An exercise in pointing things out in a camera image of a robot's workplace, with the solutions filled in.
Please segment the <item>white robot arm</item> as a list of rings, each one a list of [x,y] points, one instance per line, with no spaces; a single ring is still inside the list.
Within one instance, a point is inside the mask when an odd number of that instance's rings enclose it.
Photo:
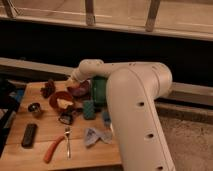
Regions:
[[[94,76],[107,79],[107,106],[124,171],[176,171],[154,103],[172,85],[170,69],[159,62],[86,59],[72,70],[67,85]]]

